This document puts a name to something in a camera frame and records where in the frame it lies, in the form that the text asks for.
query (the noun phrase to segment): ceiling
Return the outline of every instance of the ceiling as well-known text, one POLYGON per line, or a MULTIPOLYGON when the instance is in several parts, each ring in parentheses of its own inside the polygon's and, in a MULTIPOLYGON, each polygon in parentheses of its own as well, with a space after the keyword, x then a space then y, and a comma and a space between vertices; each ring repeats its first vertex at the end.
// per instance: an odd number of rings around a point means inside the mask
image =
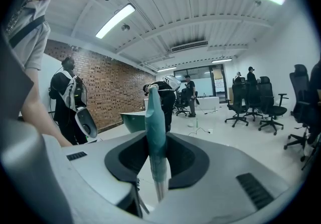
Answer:
POLYGON ((194 61, 210 63, 247 50, 277 21, 286 4, 261 0, 52 0, 47 12, 50 39, 96 51, 149 73, 194 61), (124 5, 136 11, 103 39, 100 28, 124 5), (122 31, 127 24, 129 31, 122 31), (195 41, 208 46, 172 53, 195 41))

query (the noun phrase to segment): white floor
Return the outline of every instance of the white floor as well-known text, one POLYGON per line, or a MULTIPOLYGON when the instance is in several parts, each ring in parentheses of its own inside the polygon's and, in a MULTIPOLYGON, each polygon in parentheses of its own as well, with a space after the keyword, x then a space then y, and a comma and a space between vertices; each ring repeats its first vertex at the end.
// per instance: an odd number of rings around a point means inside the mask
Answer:
MULTIPOLYGON (((294 129, 294 127, 298 128, 300 125, 296 123, 293 117, 281 117, 276 120, 284 124, 284 130, 277 127, 277 135, 274 136, 272 127, 264 127, 262 131, 258 131, 260 119, 253 122, 252 116, 247 117, 249 126, 245 126, 245 123, 240 121, 234 128, 232 127, 234 121, 224 123, 225 119, 234 115, 233 111, 228 110, 225 104, 221 104, 216 113, 205 115, 198 110, 196 114, 199 128, 203 128, 205 131, 213 129, 214 132, 213 134, 208 134, 199 129, 197 135, 190 134, 190 136, 238 148, 284 178, 289 185, 299 182, 302 178, 301 168, 304 163, 300 162, 300 157, 303 155, 301 146, 295 145, 288 147, 287 150, 283 149, 283 146, 288 142, 287 136, 289 134, 302 135, 304 131, 303 129, 294 129)), ((187 118, 184 114, 173 115, 172 133, 188 135, 196 130, 196 118, 187 118), (189 122, 193 122, 194 127, 188 127, 189 122)), ((120 125, 98 136, 106 140, 126 134, 129 134, 128 129, 125 125, 120 125)), ((148 207, 155 207, 157 205, 157 196, 151 177, 149 159, 138 177, 140 178, 139 193, 143 201, 148 207)))

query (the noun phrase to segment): person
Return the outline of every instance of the person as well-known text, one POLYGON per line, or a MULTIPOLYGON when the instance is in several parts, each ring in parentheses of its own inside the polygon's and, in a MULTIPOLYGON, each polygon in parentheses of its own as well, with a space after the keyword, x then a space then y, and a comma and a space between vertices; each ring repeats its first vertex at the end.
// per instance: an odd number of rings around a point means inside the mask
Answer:
POLYGON ((312 144, 316 141, 318 135, 321 133, 321 107, 318 106, 318 102, 321 101, 321 59, 313 67, 311 71, 310 81, 308 84, 308 90, 306 93, 306 102, 310 103, 310 108, 306 113, 309 118, 309 123, 312 125, 309 127, 309 138, 304 146, 304 155, 309 156, 312 153, 312 144))
MULTIPOLYGON (((50 0, 27 0, 8 21, 6 27, 8 40, 11 41, 22 28, 43 16, 49 2, 50 0)), ((42 21, 16 45, 12 45, 14 53, 25 68, 26 75, 34 83, 23 104, 21 114, 25 122, 35 126, 40 133, 55 137, 61 146, 71 146, 72 144, 53 123, 39 96, 38 70, 41 69, 42 55, 49 33, 48 23, 42 21)))
POLYGON ((255 75, 253 73, 255 69, 253 69, 253 67, 249 67, 249 73, 247 74, 247 82, 250 84, 250 85, 257 85, 257 80, 255 78, 255 75))
MULTIPOLYGON (((75 61, 72 57, 67 57, 62 61, 61 65, 63 70, 67 71, 70 77, 74 77, 75 61)), ((50 82, 50 98, 56 99, 56 109, 54 121, 58 123, 59 129, 62 135, 72 144, 85 144, 87 139, 84 133, 80 130, 75 115, 76 112, 65 104, 65 101, 60 96, 66 92, 69 86, 70 78, 68 78, 64 73, 59 72, 55 74, 50 82)))
POLYGON ((145 95, 148 94, 148 91, 151 87, 156 87, 158 89, 158 94, 162 100, 162 110, 165 116, 165 131, 169 132, 171 130, 172 113, 176 100, 175 93, 166 82, 157 81, 152 84, 144 85, 142 90, 145 92, 145 95))
POLYGON ((185 81, 187 84, 186 86, 186 96, 189 100, 189 107, 191 109, 191 113, 189 114, 190 118, 194 118, 196 116, 195 114, 195 98, 196 98, 196 89, 195 89, 195 83, 191 81, 191 77, 189 75, 185 76, 185 81))
POLYGON ((235 78, 234 78, 234 82, 241 82, 241 72, 236 72, 236 76, 235 76, 235 78))

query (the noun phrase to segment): office chair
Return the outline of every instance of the office chair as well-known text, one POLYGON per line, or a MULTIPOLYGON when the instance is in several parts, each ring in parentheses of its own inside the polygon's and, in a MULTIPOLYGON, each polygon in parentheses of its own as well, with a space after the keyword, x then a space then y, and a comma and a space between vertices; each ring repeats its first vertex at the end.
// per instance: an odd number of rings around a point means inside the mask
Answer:
MULTIPOLYGON (((287 143, 284 146, 285 150, 287 149, 288 146, 297 145, 297 144, 301 144, 302 147, 304 148, 305 141, 307 139, 306 133, 309 126, 309 122, 308 122, 308 119, 306 118, 306 114, 303 114, 308 111, 308 108, 310 106, 309 103, 305 102, 306 98, 304 98, 306 97, 305 92, 308 89, 308 83, 309 83, 307 69, 302 64, 296 64, 294 68, 295 68, 295 71, 290 73, 290 80, 294 89, 296 104, 293 111, 291 112, 291 115, 294 116, 296 122, 302 123, 302 126, 305 128, 305 130, 302 137, 294 134, 290 134, 288 136, 288 139, 293 137, 296 139, 296 141, 287 143)), ((305 156, 302 156, 301 161, 304 161, 304 160, 305 160, 305 156)))
POLYGON ((225 120, 225 123, 230 120, 235 120, 232 127, 235 127, 235 124, 238 121, 242 121, 246 123, 246 126, 249 125, 249 123, 246 121, 245 117, 240 117, 240 114, 246 113, 248 109, 248 105, 246 102, 246 85, 242 84, 241 81, 236 80, 235 83, 232 85, 233 95, 234 95, 234 101, 233 104, 230 104, 231 100, 227 100, 227 107, 229 110, 233 110, 236 114, 229 119, 225 120))
POLYGON ((181 114, 181 113, 184 113, 185 116, 187 116, 186 113, 190 113, 190 111, 186 110, 186 107, 188 106, 189 106, 189 101, 186 96, 186 88, 183 88, 182 92, 178 93, 178 98, 176 99, 176 102, 175 102, 175 107, 177 109, 176 116, 178 116, 178 114, 181 114))
POLYGON ((281 129, 283 130, 283 124, 275 122, 274 118, 276 116, 281 116, 286 113, 287 108, 282 107, 281 104, 282 104, 283 98, 284 99, 288 99, 288 98, 284 97, 286 93, 280 93, 279 94, 281 96, 280 104, 279 106, 275 106, 274 96, 272 91, 272 84, 270 83, 270 79, 268 77, 260 77, 260 78, 261 78, 261 83, 259 83, 258 86, 261 93, 261 110, 264 114, 269 115, 269 117, 271 117, 271 120, 260 121, 260 125, 262 123, 265 123, 265 124, 259 127, 259 131, 261 131, 263 127, 272 126, 275 130, 273 134, 276 135, 277 130, 275 125, 282 126, 281 129))
POLYGON ((250 84, 246 84, 246 88, 247 88, 247 101, 249 104, 249 109, 251 108, 252 111, 250 112, 248 111, 246 115, 244 115, 244 117, 252 115, 253 121, 255 121, 255 116, 260 116, 263 118, 263 115, 257 112, 257 110, 261 108, 260 91, 258 90, 258 87, 250 84))

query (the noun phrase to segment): brick wall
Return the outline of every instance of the brick wall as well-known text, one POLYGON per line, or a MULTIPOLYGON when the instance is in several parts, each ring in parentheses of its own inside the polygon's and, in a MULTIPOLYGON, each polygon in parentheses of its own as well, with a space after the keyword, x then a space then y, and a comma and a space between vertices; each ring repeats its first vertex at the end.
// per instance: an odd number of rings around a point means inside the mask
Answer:
POLYGON ((75 60, 74 73, 87 88, 87 108, 98 129, 121 121, 119 113, 140 111, 145 98, 142 87, 155 81, 149 73, 101 54, 48 40, 45 53, 62 61, 75 60))

